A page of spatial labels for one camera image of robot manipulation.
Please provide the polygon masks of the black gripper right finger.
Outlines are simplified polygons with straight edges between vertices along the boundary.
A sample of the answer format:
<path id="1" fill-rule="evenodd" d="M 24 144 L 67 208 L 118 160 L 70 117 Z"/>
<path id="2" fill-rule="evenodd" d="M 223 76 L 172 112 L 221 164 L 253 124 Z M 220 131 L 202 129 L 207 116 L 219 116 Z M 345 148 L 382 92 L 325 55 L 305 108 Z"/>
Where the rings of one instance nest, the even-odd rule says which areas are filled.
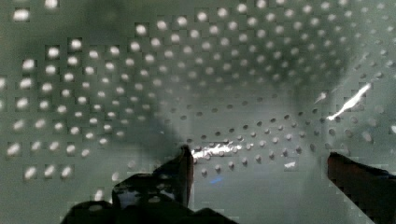
<path id="1" fill-rule="evenodd" d="M 332 152 L 327 177 L 375 224 L 395 224 L 395 176 Z"/>

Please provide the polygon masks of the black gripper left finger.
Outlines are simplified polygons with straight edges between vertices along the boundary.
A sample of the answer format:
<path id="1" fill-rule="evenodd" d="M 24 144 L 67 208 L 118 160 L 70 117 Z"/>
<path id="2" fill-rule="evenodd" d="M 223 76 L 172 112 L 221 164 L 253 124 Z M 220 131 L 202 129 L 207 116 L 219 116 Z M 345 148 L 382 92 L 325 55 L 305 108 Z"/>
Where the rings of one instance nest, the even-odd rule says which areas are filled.
<path id="1" fill-rule="evenodd" d="M 180 154 L 148 174 L 135 174 L 115 185 L 112 201 L 74 205 L 61 224 L 237 224 L 204 208 L 188 208 L 193 156 L 187 145 Z"/>

